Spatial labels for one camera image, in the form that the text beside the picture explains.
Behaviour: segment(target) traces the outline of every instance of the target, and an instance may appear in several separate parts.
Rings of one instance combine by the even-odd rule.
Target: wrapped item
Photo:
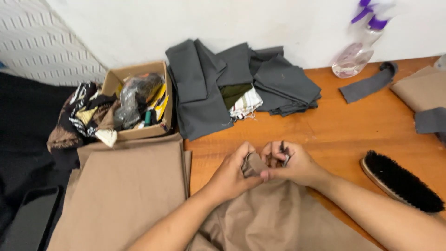
[[[164,83],[164,76],[158,73],[137,75],[124,80],[120,93],[121,107],[115,111],[115,128],[127,130],[138,122],[140,114],[147,107]]]

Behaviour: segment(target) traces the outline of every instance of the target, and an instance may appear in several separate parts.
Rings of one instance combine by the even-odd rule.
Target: right hand
[[[265,164],[270,167],[260,174],[264,182],[285,179],[292,180],[298,185],[314,187],[318,181],[329,175],[329,172],[319,166],[301,145],[289,142],[284,142],[284,148],[288,148],[290,156],[286,167],[276,167],[278,161],[286,159],[285,154],[280,152],[280,145],[281,141],[269,142],[260,154]]]

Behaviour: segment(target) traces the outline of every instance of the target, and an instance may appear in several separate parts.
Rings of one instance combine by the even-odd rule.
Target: plastic spray bottle
[[[359,41],[348,46],[337,58],[331,69],[339,78],[353,77],[364,69],[373,56],[372,45],[381,37],[383,29],[394,16],[396,4],[391,0],[361,0],[363,8],[351,22],[356,23],[369,13],[374,13],[365,26]]]

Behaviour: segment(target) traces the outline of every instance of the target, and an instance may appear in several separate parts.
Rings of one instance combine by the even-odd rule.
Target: wooden table
[[[397,61],[395,81],[432,66],[436,59]],[[433,134],[415,132],[413,112],[388,88],[351,104],[346,104],[339,92],[339,87],[377,73],[379,65],[368,64],[349,79],[337,78],[331,68],[305,70],[322,88],[318,108],[286,117],[258,112],[255,119],[238,121],[232,128],[192,142],[186,140],[185,149],[193,151],[191,193],[203,187],[226,154],[243,141],[249,141],[260,152],[269,141],[286,140],[302,144],[330,172],[385,195],[359,166],[367,150],[376,150],[396,160],[446,199],[446,150]],[[333,202],[316,191],[310,192],[336,217],[378,244]],[[442,212],[442,216],[446,218],[446,213]]]

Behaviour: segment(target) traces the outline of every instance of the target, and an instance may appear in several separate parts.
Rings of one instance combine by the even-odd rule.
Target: cardboard box
[[[124,84],[124,79],[132,77],[137,74],[155,72],[162,74],[166,80],[166,93],[169,95],[167,105],[164,110],[164,117],[161,123],[157,125],[151,125],[141,129],[129,129],[118,132],[117,140],[129,140],[136,138],[149,138],[166,134],[172,123],[172,81],[167,73],[166,63],[164,61],[155,61],[145,64],[132,65],[128,67],[110,69],[105,76],[104,84],[102,87],[102,93],[108,96],[112,96],[115,90]]]

